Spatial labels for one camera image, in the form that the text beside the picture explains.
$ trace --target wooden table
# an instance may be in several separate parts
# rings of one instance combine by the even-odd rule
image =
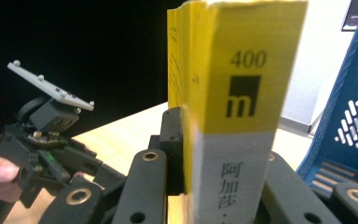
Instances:
[[[157,105],[74,138],[98,153],[98,159],[127,175],[133,156],[147,149],[151,134],[159,134],[161,116],[167,108],[166,103]],[[296,169],[310,147],[310,142],[309,138],[278,130],[273,150]],[[52,200],[53,197],[43,190],[30,209],[25,209],[21,203],[16,203],[5,224],[37,223]],[[181,200],[182,197],[170,197],[169,203],[178,204]],[[186,214],[181,206],[171,209],[169,214],[170,223],[184,223]]]

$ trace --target black background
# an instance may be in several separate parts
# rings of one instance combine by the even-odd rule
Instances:
[[[166,10],[182,1],[0,1],[0,132],[44,93],[21,66],[85,101],[68,131],[86,132],[167,100]]]

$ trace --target yellow book cover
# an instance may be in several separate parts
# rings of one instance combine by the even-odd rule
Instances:
[[[169,10],[169,107],[181,106],[189,223],[253,223],[305,0]]]

